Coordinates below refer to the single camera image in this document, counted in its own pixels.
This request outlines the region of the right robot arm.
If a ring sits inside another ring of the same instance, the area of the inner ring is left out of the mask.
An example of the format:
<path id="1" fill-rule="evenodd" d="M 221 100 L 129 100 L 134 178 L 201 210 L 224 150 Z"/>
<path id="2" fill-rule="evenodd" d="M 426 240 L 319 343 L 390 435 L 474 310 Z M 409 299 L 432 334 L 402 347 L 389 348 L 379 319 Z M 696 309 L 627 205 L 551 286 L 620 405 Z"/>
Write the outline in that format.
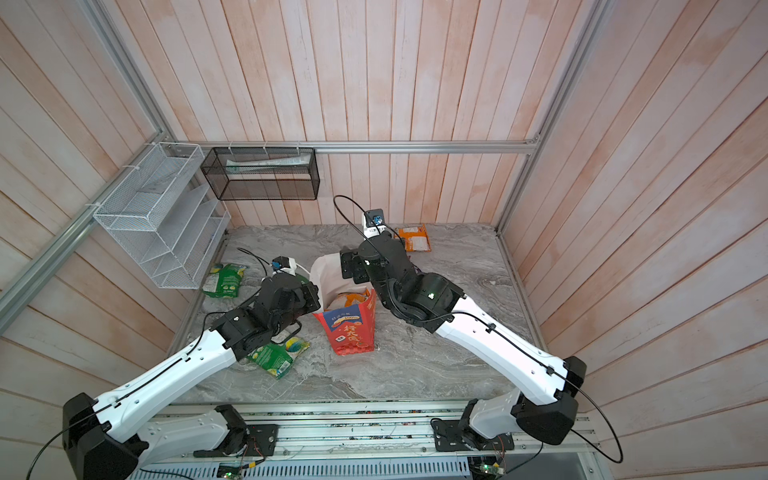
<path id="1" fill-rule="evenodd" d="M 388 232 L 342 249 L 340 261 L 343 278 L 371 283 L 395 317 L 464 347 L 513 384 L 506 395 L 467 405 L 460 421 L 465 442 L 476 446 L 517 430 L 544 444 L 563 442 L 577 416 L 586 376 L 582 360 L 530 344 L 448 278 L 420 270 Z"/>

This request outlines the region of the orange Fox's fruits candy bag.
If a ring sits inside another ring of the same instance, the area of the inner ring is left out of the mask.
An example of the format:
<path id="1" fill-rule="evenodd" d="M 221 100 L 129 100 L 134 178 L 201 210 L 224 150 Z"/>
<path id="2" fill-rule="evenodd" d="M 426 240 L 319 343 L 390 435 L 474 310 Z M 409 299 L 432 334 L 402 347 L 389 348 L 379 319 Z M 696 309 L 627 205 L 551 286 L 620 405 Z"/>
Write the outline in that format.
<path id="1" fill-rule="evenodd" d="M 354 305 L 363 304 L 372 296 L 372 291 L 365 289 L 362 292 L 342 292 L 339 293 L 328 305 L 327 310 L 333 311 Z"/>

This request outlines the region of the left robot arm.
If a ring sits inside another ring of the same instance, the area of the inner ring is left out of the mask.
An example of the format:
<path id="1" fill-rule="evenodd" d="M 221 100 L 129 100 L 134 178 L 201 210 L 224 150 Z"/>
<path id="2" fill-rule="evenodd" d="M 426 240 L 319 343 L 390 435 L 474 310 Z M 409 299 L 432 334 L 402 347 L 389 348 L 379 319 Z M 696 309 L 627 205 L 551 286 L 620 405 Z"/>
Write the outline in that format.
<path id="1" fill-rule="evenodd" d="M 231 405 L 167 421 L 155 415 L 209 376 L 266 346 L 299 317 L 320 309 L 318 287 L 278 272 L 241 307 L 225 312 L 190 345 L 96 398 L 63 407 L 62 444 L 79 479 L 126 479 L 140 467 L 187 453 L 237 455 L 249 427 Z"/>

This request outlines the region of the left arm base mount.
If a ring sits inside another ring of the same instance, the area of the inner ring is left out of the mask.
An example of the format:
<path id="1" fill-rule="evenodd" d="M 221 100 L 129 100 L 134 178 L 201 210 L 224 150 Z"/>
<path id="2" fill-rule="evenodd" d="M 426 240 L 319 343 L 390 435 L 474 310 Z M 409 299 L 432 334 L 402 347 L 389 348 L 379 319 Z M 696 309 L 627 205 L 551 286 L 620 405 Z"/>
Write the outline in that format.
<path id="1" fill-rule="evenodd" d="M 214 411 L 225 421 L 227 434 L 214 447 L 195 450 L 195 458 L 237 456 L 252 453 L 263 458 L 274 454 L 279 426 L 247 424 L 233 405 L 223 404 Z"/>

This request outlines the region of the red paper bag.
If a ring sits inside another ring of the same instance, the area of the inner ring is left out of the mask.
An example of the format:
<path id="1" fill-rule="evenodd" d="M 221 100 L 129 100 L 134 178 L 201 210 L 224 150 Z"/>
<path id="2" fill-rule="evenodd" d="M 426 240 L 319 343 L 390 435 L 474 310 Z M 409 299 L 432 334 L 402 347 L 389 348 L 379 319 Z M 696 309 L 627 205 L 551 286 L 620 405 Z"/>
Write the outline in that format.
<path id="1" fill-rule="evenodd" d="M 339 253 L 314 261 L 310 280 L 318 287 L 321 308 L 314 312 L 323 327 L 332 350 L 340 356 L 372 352 L 375 349 L 375 308 L 377 294 L 369 282 L 356 284 L 341 275 Z M 363 304 L 328 311 L 331 301 L 342 292 L 372 291 Z"/>

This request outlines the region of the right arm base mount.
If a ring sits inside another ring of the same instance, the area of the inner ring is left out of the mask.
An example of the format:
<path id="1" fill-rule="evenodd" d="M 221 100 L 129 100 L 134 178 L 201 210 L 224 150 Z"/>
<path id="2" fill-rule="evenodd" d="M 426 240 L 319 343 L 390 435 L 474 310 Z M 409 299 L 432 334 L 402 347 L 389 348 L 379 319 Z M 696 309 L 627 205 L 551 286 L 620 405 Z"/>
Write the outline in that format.
<path id="1" fill-rule="evenodd" d="M 486 439 L 469 427 L 465 419 L 444 420 L 432 418 L 435 449 L 438 452 L 497 451 L 504 453 L 515 449 L 514 440 L 509 434 L 502 434 Z"/>

